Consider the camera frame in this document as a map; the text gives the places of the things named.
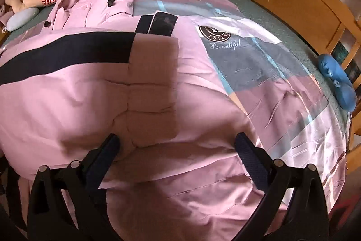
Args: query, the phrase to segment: blue plush toy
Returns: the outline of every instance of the blue plush toy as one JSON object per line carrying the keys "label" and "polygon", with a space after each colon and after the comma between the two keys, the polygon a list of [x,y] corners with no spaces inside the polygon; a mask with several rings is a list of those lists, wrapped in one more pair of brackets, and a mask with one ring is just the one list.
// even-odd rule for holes
{"label": "blue plush toy", "polygon": [[336,89],[336,99],[340,106],[349,112],[356,107],[357,96],[350,79],[337,61],[329,54],[318,57],[318,69],[325,77],[329,77]]}

